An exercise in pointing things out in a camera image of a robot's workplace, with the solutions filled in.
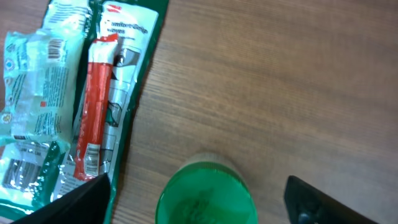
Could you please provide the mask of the green white round can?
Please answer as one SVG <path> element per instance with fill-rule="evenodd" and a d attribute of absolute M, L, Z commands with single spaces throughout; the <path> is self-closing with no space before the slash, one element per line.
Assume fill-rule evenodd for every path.
<path fill-rule="evenodd" d="M 155 211 L 156 224 L 258 224 L 245 179 L 227 158 L 212 152 L 186 160 L 167 182 Z"/>

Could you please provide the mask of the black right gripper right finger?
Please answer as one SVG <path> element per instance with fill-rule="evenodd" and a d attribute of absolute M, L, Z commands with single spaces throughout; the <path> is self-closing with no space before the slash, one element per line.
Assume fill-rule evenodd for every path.
<path fill-rule="evenodd" d="M 287 179 L 284 202 L 291 224 L 376 224 L 294 175 Z"/>

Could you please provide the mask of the red white stick sachet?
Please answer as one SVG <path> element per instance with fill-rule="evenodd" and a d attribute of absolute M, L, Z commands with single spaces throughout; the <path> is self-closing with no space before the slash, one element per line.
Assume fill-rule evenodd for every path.
<path fill-rule="evenodd" d="M 85 96 L 73 174 L 78 180 L 88 181 L 99 175 L 100 147 L 118 39 L 117 34 L 102 36 L 93 41 L 88 51 Z"/>

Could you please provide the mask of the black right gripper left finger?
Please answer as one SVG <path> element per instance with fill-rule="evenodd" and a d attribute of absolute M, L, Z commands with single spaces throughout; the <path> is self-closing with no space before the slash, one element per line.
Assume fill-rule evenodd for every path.
<path fill-rule="evenodd" d="M 101 174 L 12 224 L 103 224 L 111 193 Z"/>

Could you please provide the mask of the light green wipes pack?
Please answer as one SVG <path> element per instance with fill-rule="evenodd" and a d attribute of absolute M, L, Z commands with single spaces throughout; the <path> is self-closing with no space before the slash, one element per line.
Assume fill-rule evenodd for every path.
<path fill-rule="evenodd" d="M 83 34 L 70 29 L 7 33 L 1 145 L 55 141 L 70 147 L 83 42 Z"/>

